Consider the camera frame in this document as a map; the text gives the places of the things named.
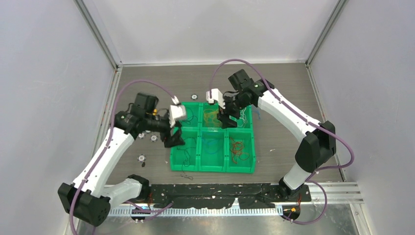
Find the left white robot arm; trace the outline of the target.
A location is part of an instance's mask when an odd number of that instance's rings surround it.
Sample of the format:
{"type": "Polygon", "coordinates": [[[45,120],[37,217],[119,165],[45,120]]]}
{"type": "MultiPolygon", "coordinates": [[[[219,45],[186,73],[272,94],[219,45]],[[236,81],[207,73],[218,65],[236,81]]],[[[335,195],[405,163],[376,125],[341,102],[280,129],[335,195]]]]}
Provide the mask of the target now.
{"type": "Polygon", "coordinates": [[[112,208],[130,199],[139,203],[149,199],[149,181],[141,176],[132,174],[110,188],[105,184],[124,152],[145,131],[158,132],[166,148],[185,144],[180,123],[187,118],[185,106],[174,97],[167,113],[160,116],[156,113],[158,101],[154,95],[138,93],[126,111],[114,115],[103,143],[82,173],[58,189],[69,215],[98,227],[112,208]]]}

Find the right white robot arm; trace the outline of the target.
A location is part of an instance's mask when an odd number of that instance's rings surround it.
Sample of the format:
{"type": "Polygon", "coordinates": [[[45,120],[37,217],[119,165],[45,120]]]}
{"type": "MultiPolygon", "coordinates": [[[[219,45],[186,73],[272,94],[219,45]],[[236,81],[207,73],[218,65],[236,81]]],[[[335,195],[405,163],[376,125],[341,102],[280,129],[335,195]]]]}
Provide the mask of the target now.
{"type": "Polygon", "coordinates": [[[279,195],[292,201],[299,188],[316,170],[336,153],[335,126],[330,121],[319,122],[294,106],[266,79],[254,81],[245,70],[239,70],[228,78],[233,87],[232,96],[219,89],[210,88],[206,93],[209,104],[219,105],[218,120],[223,128],[234,128],[240,111],[255,106],[279,121],[299,141],[295,164],[278,183],[279,195]]]}

